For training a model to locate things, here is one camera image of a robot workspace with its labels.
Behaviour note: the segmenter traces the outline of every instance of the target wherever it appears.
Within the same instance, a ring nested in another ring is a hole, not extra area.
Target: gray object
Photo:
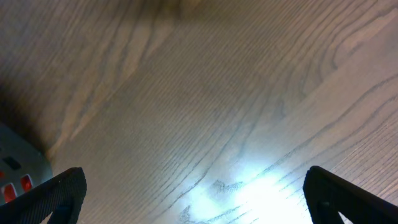
[[[0,205],[9,200],[5,194],[9,192],[10,184],[18,197],[27,189],[51,178],[52,170],[48,160],[28,142],[0,123]]]

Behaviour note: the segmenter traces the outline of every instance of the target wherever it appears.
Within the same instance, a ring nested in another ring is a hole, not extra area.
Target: wooden surface
[[[397,204],[396,6],[2,1],[4,117],[80,223],[310,223],[312,165]]]

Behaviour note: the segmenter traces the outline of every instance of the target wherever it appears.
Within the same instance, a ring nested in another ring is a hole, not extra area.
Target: wooden floor
[[[395,0],[3,0],[1,118],[80,223],[311,223],[312,165],[398,204],[397,40]]]

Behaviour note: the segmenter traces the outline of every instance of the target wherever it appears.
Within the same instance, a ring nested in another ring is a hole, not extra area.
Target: red light
[[[21,185],[24,189],[24,192],[28,192],[30,189],[32,189],[32,182],[30,181],[29,175],[25,175],[23,178],[21,178]]]
[[[17,198],[17,195],[15,193],[15,189],[14,186],[12,184],[8,184],[4,187],[1,188],[1,192],[4,196],[4,201],[6,201],[6,203],[14,200],[15,198]]]

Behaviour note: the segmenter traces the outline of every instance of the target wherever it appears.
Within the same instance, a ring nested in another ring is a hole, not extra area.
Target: red button
[[[32,182],[30,181],[29,175],[25,175],[23,178],[21,178],[21,185],[24,189],[24,192],[28,192],[30,189],[32,189]]]
[[[12,184],[8,184],[5,187],[1,189],[2,194],[4,195],[4,200],[6,203],[14,200],[17,198],[17,195],[15,193],[14,186]]]

